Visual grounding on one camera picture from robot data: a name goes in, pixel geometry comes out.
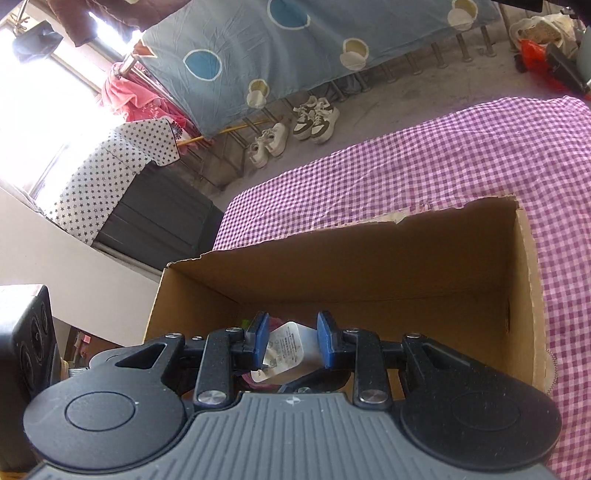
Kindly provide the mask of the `white charger plug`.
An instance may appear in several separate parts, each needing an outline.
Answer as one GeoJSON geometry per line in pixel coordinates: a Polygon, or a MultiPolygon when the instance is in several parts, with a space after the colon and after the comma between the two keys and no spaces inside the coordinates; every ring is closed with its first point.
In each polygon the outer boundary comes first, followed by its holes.
{"type": "Polygon", "coordinates": [[[263,368],[250,372],[256,385],[283,385],[322,368],[317,330],[284,323],[270,332],[263,368]]]}

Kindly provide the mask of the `brown cardboard box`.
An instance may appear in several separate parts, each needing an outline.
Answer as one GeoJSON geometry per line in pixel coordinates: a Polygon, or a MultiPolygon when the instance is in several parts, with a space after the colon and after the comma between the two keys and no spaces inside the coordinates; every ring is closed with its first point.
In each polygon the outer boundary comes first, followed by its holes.
{"type": "Polygon", "coordinates": [[[259,311],[398,341],[431,337],[548,391],[555,365],[535,241],[512,198],[301,233],[170,264],[145,338],[207,335],[259,311]]]}

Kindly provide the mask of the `dark cabinet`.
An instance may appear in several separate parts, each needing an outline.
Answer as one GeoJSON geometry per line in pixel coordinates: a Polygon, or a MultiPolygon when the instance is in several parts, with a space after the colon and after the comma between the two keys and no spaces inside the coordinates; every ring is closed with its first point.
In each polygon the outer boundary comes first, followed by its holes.
{"type": "Polygon", "coordinates": [[[223,213],[170,167],[149,163],[94,240],[157,270],[211,251],[223,213]]]}

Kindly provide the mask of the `polka dot white cloth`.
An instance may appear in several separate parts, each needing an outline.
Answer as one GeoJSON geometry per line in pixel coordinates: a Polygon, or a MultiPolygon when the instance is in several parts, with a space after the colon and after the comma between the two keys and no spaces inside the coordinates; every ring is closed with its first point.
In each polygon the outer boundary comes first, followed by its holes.
{"type": "Polygon", "coordinates": [[[80,156],[66,180],[39,198],[45,216],[90,245],[148,164],[179,160],[172,123],[166,117],[123,123],[80,156]]]}

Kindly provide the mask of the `white green sneaker pair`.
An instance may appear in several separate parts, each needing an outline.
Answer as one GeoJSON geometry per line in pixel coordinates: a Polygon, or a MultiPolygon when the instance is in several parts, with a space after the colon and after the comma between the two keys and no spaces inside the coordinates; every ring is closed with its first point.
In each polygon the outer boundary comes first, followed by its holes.
{"type": "Polygon", "coordinates": [[[293,108],[295,124],[294,137],[297,140],[311,140],[325,144],[335,133],[335,124],[341,112],[325,97],[308,97],[308,101],[293,108]]]}

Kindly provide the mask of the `purple checkered tablecloth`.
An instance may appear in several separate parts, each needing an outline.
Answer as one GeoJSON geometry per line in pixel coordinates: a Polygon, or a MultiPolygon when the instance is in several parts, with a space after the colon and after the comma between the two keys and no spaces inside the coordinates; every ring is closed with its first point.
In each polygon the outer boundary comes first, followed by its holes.
{"type": "Polygon", "coordinates": [[[233,199],[229,250],[407,210],[513,196],[538,252],[563,431],[551,469],[590,475],[590,109],[573,97],[482,103],[353,145],[233,199]]]}

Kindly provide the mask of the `pink hanging garment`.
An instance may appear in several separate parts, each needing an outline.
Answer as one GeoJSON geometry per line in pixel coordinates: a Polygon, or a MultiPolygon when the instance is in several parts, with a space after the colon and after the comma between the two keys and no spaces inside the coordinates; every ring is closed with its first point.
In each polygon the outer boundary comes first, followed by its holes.
{"type": "Polygon", "coordinates": [[[117,73],[115,64],[100,92],[100,104],[125,122],[165,118],[172,125],[176,140],[200,136],[197,128],[171,101],[141,80],[128,79],[117,73]]]}

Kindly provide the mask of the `blue patterned bedsheet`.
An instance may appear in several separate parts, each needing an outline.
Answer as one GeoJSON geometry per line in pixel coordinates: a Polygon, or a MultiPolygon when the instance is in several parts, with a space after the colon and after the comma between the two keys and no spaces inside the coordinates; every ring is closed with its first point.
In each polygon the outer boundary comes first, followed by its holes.
{"type": "Polygon", "coordinates": [[[267,104],[499,21],[490,1],[191,1],[140,62],[212,137],[267,104]]]}

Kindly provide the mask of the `wheelchair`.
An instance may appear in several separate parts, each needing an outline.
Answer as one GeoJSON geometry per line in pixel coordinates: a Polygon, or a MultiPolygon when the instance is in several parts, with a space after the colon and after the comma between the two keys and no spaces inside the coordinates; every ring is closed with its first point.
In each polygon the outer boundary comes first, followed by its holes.
{"type": "Polygon", "coordinates": [[[590,29],[570,15],[533,16],[512,24],[509,36],[518,49],[515,66],[560,93],[590,99],[590,29]]]}

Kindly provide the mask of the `dark brown hanging garment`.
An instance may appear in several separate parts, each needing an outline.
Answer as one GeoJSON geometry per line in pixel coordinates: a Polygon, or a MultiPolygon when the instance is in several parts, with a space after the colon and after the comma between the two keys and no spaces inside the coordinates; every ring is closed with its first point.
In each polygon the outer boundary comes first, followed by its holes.
{"type": "Polygon", "coordinates": [[[76,47],[97,37],[95,17],[126,41],[181,9],[188,0],[48,0],[47,5],[76,47]]]}

